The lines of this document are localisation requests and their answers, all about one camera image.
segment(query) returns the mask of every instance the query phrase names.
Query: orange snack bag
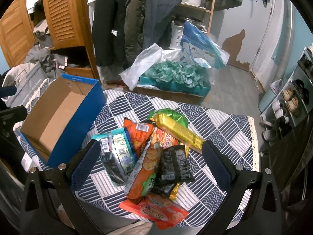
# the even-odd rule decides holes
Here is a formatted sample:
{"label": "orange snack bag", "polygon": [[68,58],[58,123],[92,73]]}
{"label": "orange snack bag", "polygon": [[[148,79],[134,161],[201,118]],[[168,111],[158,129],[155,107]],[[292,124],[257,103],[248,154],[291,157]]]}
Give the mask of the orange snack bag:
{"label": "orange snack bag", "polygon": [[151,135],[154,126],[148,123],[133,123],[131,120],[124,118],[124,127],[130,135],[130,140],[134,145],[137,157],[140,157],[140,149]]}
{"label": "orange snack bag", "polygon": [[160,230],[174,227],[188,215],[181,206],[157,194],[148,194],[136,200],[125,200],[119,207],[154,221]]}
{"label": "orange snack bag", "polygon": [[128,199],[137,199],[146,195],[154,185],[156,170],[161,158],[162,148],[177,145],[178,140],[155,127],[151,140],[138,159],[125,187]]}

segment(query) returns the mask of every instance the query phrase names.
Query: gold foil wrapper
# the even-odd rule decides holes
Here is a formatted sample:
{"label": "gold foil wrapper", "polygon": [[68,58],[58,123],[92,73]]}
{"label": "gold foil wrapper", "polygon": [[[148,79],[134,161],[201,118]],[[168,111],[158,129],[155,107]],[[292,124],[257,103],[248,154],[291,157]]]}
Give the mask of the gold foil wrapper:
{"label": "gold foil wrapper", "polygon": [[159,128],[201,154],[201,148],[204,140],[194,132],[182,126],[164,113],[156,114],[153,117],[153,121]]}

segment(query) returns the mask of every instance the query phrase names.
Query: table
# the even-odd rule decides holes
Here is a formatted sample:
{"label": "table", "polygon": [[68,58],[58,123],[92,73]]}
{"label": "table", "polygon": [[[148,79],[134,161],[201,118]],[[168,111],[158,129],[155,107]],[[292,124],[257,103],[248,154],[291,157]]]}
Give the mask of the table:
{"label": "table", "polygon": [[[28,112],[31,111],[52,81],[52,79],[46,79],[35,92],[26,105]],[[93,122],[82,147],[85,147],[95,134],[121,128],[124,117],[133,122],[140,122],[147,118],[151,110],[171,108],[184,114],[188,119],[189,129],[203,139],[210,139],[234,164],[242,164],[248,170],[259,170],[258,143],[254,120],[251,117],[226,114],[219,110],[112,89],[104,90],[104,95],[107,98],[107,103]],[[16,123],[13,128],[21,146],[40,169],[49,169],[38,158],[30,145],[21,138],[22,123]],[[188,184],[183,183],[179,187],[176,202],[184,207],[189,214],[177,226],[202,227],[217,210],[226,193],[218,188],[210,169],[200,154],[190,150],[188,164],[195,181]],[[149,221],[118,207],[119,203],[126,199],[124,187],[114,187],[100,158],[95,163],[78,195],[82,200],[104,211],[126,218]],[[233,221],[240,220],[249,197],[250,191],[247,190]]]}

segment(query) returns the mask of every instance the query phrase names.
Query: wall stain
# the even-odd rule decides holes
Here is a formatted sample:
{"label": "wall stain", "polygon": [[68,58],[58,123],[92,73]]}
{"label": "wall stain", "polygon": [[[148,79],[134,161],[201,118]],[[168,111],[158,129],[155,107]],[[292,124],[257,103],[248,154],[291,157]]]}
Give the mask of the wall stain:
{"label": "wall stain", "polygon": [[244,29],[241,30],[239,34],[227,38],[223,44],[222,49],[229,54],[228,64],[239,67],[245,71],[249,71],[250,63],[237,61],[237,56],[241,50],[242,41],[246,37],[246,32]]}

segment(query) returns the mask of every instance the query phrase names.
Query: blue cardboard box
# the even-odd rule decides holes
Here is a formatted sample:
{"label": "blue cardboard box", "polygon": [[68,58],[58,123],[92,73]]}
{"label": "blue cardboard box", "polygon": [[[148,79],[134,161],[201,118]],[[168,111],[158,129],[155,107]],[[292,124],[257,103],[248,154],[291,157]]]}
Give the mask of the blue cardboard box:
{"label": "blue cardboard box", "polygon": [[46,165],[56,168],[79,151],[105,103],[98,80],[62,74],[28,114],[22,136]]}
{"label": "blue cardboard box", "polygon": [[146,76],[140,76],[138,84],[141,85],[153,85],[163,91],[169,92],[179,92],[191,95],[202,96],[200,99],[200,103],[203,102],[206,95],[211,90],[211,86],[202,87],[202,86],[195,86],[195,87],[186,87],[184,85],[178,84],[176,82],[156,82],[155,79],[148,78]]}

